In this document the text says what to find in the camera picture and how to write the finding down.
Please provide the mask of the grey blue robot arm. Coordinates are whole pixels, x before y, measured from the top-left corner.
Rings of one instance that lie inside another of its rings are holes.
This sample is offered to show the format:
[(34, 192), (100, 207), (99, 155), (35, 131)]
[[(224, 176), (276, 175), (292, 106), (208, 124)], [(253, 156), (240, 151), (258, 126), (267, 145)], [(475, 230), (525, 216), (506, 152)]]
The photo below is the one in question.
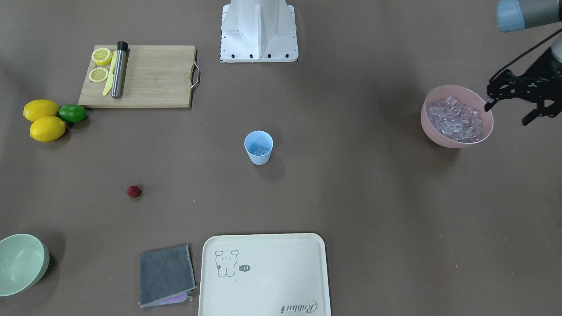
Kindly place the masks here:
[[(515, 32), (538, 26), (554, 24), (562, 19), (559, 0), (500, 0), (496, 10), (497, 25), (502, 32)], [(561, 38), (550, 45), (522, 75), (514, 75), (508, 66), (520, 60), (554, 36), (557, 30), (526, 52), (520, 54), (490, 78), (486, 86), (488, 112), (499, 101), (518, 98), (536, 105), (524, 118), (527, 126), (539, 117), (554, 118), (562, 109), (562, 45)]]

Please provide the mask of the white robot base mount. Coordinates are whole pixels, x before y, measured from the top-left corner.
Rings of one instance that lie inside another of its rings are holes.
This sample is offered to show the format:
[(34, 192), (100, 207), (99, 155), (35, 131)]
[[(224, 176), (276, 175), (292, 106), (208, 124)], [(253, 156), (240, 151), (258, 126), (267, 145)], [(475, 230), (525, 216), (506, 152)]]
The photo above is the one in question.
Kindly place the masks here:
[(285, 0), (232, 0), (221, 12), (221, 62), (298, 60), (295, 8)]

